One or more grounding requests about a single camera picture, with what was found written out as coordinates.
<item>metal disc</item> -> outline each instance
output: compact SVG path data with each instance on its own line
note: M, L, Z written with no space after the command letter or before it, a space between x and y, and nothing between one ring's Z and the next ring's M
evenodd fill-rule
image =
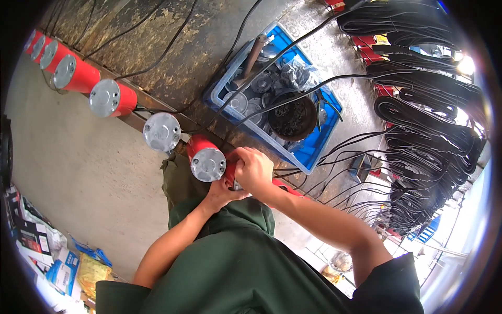
M180 141L178 120L169 113L158 113L148 118L143 127L143 138L151 149L158 152L173 150Z
M237 70L235 70L235 73L232 75L232 77L230 78L230 80L228 80L228 83L225 84L225 89L228 90L228 91L234 91L234 90L237 90L238 88L237 85L233 84L233 80L235 80L240 74L242 74L242 71L244 71L243 68L237 68Z
M234 179L234 180L233 180L233 185L232 185L232 187L233 187L233 190L234 190L234 191L242 191L242 190L244 190L244 189L242 188L242 186L239 184L239 182L237 182L237 179Z
M66 55L61 59L54 72L53 81L56 88L64 88L68 85L75 73L76 65L77 60L72 55Z
M257 93L264 93L272 87L272 83L270 75L262 73L251 82L251 89Z
M112 79L99 81L89 95L89 107L100 118L111 116L120 102L120 88Z
M45 46L44 53L42 54L42 58L40 58L40 68L43 70L51 64L52 59L54 59L54 56L56 55L56 52L58 51L58 41L53 40Z
M326 120L328 120L328 113L323 108L319 109L319 124L325 124Z
M23 47L23 52L25 52L26 50L28 50L28 48L30 47L31 45L31 42L33 41L33 39L35 38L35 35L36 35L36 31L33 30L32 33L30 34L30 37L28 38L27 42L25 43L24 47Z
M261 98L258 98L258 97L251 98L247 102L247 109L244 112L244 116L247 117L247 116L249 116L249 115L257 112L258 110L261 110L262 109L262 107L260 106L261 103L262 103L262 99ZM263 116L263 114L257 114L256 116L253 116L249 120L251 122L253 122L254 124L258 124L262 120L262 116Z
M262 107L266 108L269 105L271 99L272 99L272 94L268 92L264 93L262 95Z
M216 148L208 147L198 151L190 162L193 175L202 182L220 180L226 169L226 158Z
M30 55L30 58L31 60L35 60L37 59L37 57L40 55L40 53L42 52L42 48L44 47L45 45L45 36L42 35L36 42L35 45L33 45L33 52L32 54Z
M231 91L226 94L225 97L223 97L223 102L226 102L230 97L232 97L234 93L235 91ZM240 92L237 96L235 96L234 99L230 101L228 105L243 114L247 109L247 97Z

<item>grimy metal surface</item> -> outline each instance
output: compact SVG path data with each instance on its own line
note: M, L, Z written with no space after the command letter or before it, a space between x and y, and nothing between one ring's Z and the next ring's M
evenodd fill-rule
M89 30L75 49L81 55L94 51L109 38L141 20L159 2L160 0L98 0ZM85 27L92 3L93 1L85 0L68 1L54 35L62 42L72 45ZM115 78L150 66L162 54L183 23L192 3L164 1L147 21L86 61L90 61L101 71L109 72L110 75L103 75L103 78ZM139 90L138 86L141 87L142 95L139 95L138 102L149 108L162 109L167 106L178 110L198 97L231 47L244 16L253 3L199 0L191 21L160 64L145 74L129 78L136 90ZM263 1L248 20L237 48L254 38L285 7L279 0ZM41 23L42 28L45 28L47 16ZM180 121L184 130L193 130L197 128L197 124L207 123L214 115L215 112L197 101L184 115L176 117L185 120L185 125ZM136 129L143 128L138 121L141 118L134 115L120 119ZM231 126L224 118L218 118L208 129L213 137L223 138ZM254 146L266 151L258 141L239 132L235 133L230 143L234 146ZM269 156L279 162L274 155Z

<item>cardboard box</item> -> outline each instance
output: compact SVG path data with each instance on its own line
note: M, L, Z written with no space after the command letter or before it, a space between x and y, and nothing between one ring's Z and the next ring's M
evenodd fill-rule
M76 289L80 285L75 281L79 263L78 257L73 252L62 248L45 277L61 294L80 299L81 288Z
M22 255L26 255L52 265L54 260L47 241L47 229L44 225L27 222L19 217L16 219L18 240L16 245Z

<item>blue bin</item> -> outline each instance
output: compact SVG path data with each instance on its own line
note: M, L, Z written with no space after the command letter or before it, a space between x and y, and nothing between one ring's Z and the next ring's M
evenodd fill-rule
M271 23L262 32L262 34L266 34L268 37L274 35L274 40L272 41L272 43L279 49L284 49L293 42L291 35L286 31L284 26L282 26L278 22ZM244 45L244 47L241 48L241 50L228 64L227 71L223 75L221 80L215 83L207 92L207 94L204 95L204 102L214 111L218 111L221 106L223 106L224 101L222 97L220 97L221 91L225 88L225 84L227 84L232 79L237 69L245 61L248 53L251 50L251 47L253 46L253 42L254 40L248 42ZM307 64L312 65L310 59L298 46L291 48L281 57L281 59L279 59L279 61L281 63L289 62L297 54ZM326 93L322 90L322 94L328 102L330 102L338 109L339 112L342 112L342 107L336 100L333 92ZM314 131L304 140L305 142L303 144L303 147L296 150L295 152L288 152L270 135L268 135L265 131L263 131L259 126L255 125L250 120L245 121L240 129L247 132L256 139L262 141L271 151L275 152L284 161L295 165L306 174L311 174L312 171L314 171L317 162L321 158L321 154L325 146L328 144L331 136L333 135L333 130L339 120L338 115L331 106L325 104L324 110L326 110L328 117L326 122L321 126L321 131L315 128ZM237 122L245 118L244 115L237 112L230 106L227 106L222 114L226 119L234 124L237 124Z

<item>red cylindrical motor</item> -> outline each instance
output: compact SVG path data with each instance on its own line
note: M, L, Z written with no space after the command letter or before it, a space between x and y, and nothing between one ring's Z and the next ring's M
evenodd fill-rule
M392 89L392 86L383 86L379 84L375 84L375 86L377 87L376 89L378 91L378 96L394 96L394 90Z
M356 46L368 46L377 43L373 36L353 36L352 41Z
M30 34L30 37L28 38L26 44L23 47L23 51L26 52L27 54L31 55L33 52L33 46L37 43L38 39L42 36L43 36L42 32L39 32L37 30L33 30L32 33Z
M235 178L235 168L237 166L237 163L236 162L230 162L227 164L226 166L226 171L225 171L225 181L228 182L234 191L239 191L239 190L243 190L242 186L239 184L239 182L237 182L236 178ZM285 183L282 183L281 181L277 180L277 179L272 179L272 184L273 185L276 185L278 187L280 187L281 189L283 189L284 191L290 193L290 194L293 194L293 195L296 195L296 196L299 196L299 197L305 197L304 195L302 195L300 192L297 192L295 190L293 190L290 186L286 185Z
M89 94L91 111L100 118L129 115L137 103L132 89L109 78L99 81Z
M169 113L157 113L148 118L143 126L143 138L151 149L158 152L172 151L181 137L178 120Z
M187 143L193 175L202 182L220 180L226 169L225 155L205 135L193 135Z
M100 74L95 67L73 55L66 55L61 59L53 78L56 88L83 93L90 93L99 79Z
M361 57L363 59L369 60L371 62L375 62L377 60L384 59L382 56L375 54L371 47L367 47L367 46L361 47L361 48L359 48L359 50L361 51Z
M33 51L30 55L30 58L37 62L40 63L40 59L42 58L43 51L47 45L49 45L52 42L52 39L50 39L47 36L40 36L40 38L37 40L35 45L33 45Z
M65 47L57 40L53 40L47 46L45 46L42 57L40 58L40 68L54 74L59 62L66 55L72 55L79 59L77 55L74 54L70 49Z

